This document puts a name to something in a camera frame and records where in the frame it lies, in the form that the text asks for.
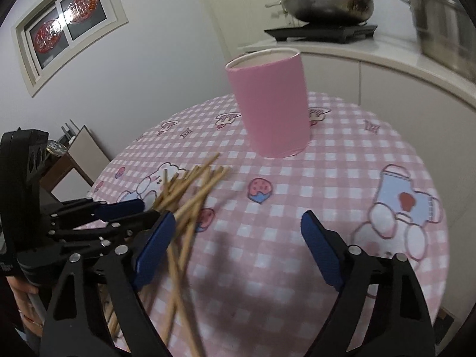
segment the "large metal pot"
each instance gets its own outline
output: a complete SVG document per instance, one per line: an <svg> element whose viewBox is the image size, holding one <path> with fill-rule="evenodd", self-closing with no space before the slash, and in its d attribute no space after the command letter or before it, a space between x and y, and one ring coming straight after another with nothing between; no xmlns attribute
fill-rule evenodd
<svg viewBox="0 0 476 357"><path fill-rule="evenodd" d="M312 24L357 25L374 12L372 0L281 0L266 8L282 5L296 19Z"/></svg>
<svg viewBox="0 0 476 357"><path fill-rule="evenodd" d="M458 0L402 0L410 5L421 51L476 82L476 28Z"/></svg>

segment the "blue gripper pad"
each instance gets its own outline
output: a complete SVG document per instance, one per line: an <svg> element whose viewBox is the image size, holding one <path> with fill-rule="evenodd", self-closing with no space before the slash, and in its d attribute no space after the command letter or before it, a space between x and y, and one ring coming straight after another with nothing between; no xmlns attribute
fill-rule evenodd
<svg viewBox="0 0 476 357"><path fill-rule="evenodd" d="M147 239L141 253L137 256L132 287L140 290L154 278L155 270L175 235L175 218L173 213L166 212L165 216L151 228L152 234Z"/></svg>
<svg viewBox="0 0 476 357"><path fill-rule="evenodd" d="M337 291L340 291L341 287L344 285L344 280L342 279L340 272L339 254L337 254L332 248L325 233L325 228L311 211L307 211L302 215L302 237L311 251L312 257L319 267L325 282L328 285L333 286Z"/></svg>
<svg viewBox="0 0 476 357"><path fill-rule="evenodd" d="M144 212L145 204L142 200L122 201L114 204L104 204L96 208L94 214L102 221L110 221L121 217Z"/></svg>

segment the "cup rim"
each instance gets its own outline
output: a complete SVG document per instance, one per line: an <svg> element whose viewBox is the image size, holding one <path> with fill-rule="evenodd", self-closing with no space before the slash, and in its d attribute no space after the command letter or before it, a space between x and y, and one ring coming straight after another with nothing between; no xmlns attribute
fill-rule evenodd
<svg viewBox="0 0 476 357"><path fill-rule="evenodd" d="M260 65L254 65L254 66L250 66L250 67L238 67L238 68L234 68L235 65L245 61L245 60L249 60L249 59L252 59L254 57L256 57L257 55L260 55L260 54L271 54L271 53L277 53L277 52L283 52L283 51L291 51L291 52L294 52L294 55L289 57L289 58L286 58L286 59L280 59L280 60L276 60L276 61L273 61L273 62L269 62L269 63L264 63L264 64L260 64ZM288 59L291 59L291 58L294 58L296 56L299 56L301 54L301 51L299 51L298 49L296 48L292 48L292 47L274 47L274 48L267 48L267 49L263 49L263 50L260 50L260 51L255 51L255 52L251 52L249 54L246 54L246 55L242 55L242 56L239 56L235 59L233 59L232 61L228 62L227 65L225 66L225 68L227 70L240 70L240 69L243 69L243 68L257 68L257 67L261 67L263 65L270 65L270 64L275 64L275 63L279 63L279 62L282 62L283 60L288 60Z"/></svg>

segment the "window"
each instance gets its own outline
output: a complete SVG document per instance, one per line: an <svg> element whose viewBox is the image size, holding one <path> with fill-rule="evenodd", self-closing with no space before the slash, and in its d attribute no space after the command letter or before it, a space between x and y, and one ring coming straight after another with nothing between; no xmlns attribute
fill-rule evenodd
<svg viewBox="0 0 476 357"><path fill-rule="evenodd" d="M42 0L13 28L29 93L34 96L75 55L127 22L120 0Z"/></svg>

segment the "pink checkered tablecloth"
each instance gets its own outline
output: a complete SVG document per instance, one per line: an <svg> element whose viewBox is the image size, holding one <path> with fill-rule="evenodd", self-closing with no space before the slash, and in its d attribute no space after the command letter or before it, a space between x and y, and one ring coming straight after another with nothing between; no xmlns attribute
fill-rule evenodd
<svg viewBox="0 0 476 357"><path fill-rule="evenodd" d="M449 263L447 224L415 149L339 98L309 93L309 118L304 152L267 159L251 151L234 97L212 99L145 132L94 184L96 200L142 198L150 206L165 168L169 175L192 169L217 151L216 163L233 167L201 212L187 270L185 290L207 356L298 357L309 348L337 297L300 233L309 209L371 255L406 253L436 317ZM160 331L171 292L165 267L154 283L150 317ZM369 297L352 347L372 307ZM190 354L178 316L170 350Z"/></svg>

